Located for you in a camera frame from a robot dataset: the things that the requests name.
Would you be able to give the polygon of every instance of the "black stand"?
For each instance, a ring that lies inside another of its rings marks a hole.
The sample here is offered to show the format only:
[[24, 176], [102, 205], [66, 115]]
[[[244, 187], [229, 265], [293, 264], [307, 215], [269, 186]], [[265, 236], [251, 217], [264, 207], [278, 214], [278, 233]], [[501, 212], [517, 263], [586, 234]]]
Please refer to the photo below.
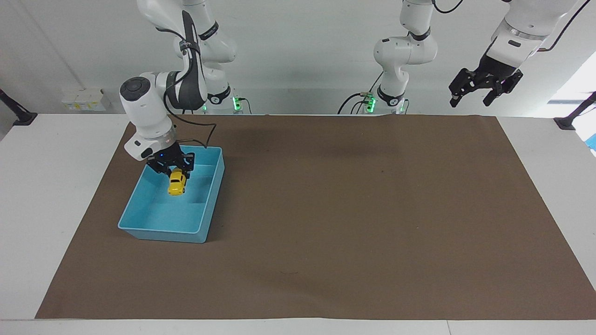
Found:
[[555, 123], [560, 129], [564, 131], [574, 131], [573, 120], [578, 117], [584, 110], [590, 107], [596, 101], [596, 92], [593, 92], [584, 102], [582, 102], [571, 114], [566, 117], [555, 117]]
[[18, 120], [13, 123], [13, 126], [29, 126], [37, 116], [37, 113], [28, 111], [25, 107], [14, 101], [1, 89], [0, 100], [5, 103], [6, 106], [8, 106], [8, 108], [10, 108], [10, 110], [12, 110], [13, 113], [18, 117]]

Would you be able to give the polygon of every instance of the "blue object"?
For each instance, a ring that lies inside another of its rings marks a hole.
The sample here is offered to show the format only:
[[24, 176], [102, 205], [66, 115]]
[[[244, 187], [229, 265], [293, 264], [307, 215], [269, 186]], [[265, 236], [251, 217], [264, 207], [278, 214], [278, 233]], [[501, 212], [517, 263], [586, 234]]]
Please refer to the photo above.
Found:
[[194, 170], [181, 196], [167, 193], [169, 178], [145, 166], [118, 222], [142, 240], [204, 243], [224, 176], [222, 149], [181, 145], [194, 153]]
[[590, 149], [596, 150], [596, 134], [593, 134], [592, 137], [588, 138], [586, 144], [590, 147]]

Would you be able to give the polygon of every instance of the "white table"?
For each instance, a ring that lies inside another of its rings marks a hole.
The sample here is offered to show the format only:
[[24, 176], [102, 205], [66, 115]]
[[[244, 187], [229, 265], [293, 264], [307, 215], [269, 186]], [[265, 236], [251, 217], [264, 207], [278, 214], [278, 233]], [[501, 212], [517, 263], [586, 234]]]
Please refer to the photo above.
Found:
[[[595, 157], [552, 120], [499, 121], [595, 286]], [[0, 334], [596, 334], [596, 321], [32, 320], [127, 123], [41, 114], [0, 141]]]

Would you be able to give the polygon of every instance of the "brown surface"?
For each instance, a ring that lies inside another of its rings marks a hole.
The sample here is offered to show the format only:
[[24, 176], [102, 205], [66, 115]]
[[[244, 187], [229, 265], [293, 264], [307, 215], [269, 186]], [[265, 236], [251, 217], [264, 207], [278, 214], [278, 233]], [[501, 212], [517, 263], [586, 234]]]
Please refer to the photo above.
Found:
[[117, 228], [143, 168], [122, 141], [38, 318], [596, 319], [493, 117], [193, 120], [226, 164], [207, 243]]

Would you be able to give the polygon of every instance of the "yellow toy car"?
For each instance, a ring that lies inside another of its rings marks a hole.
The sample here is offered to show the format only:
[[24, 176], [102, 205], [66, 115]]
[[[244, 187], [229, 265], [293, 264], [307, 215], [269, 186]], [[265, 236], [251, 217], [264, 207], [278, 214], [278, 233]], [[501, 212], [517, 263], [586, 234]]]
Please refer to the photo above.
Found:
[[180, 169], [174, 169], [170, 174], [170, 186], [167, 193], [171, 196], [181, 196], [185, 192], [186, 176]]

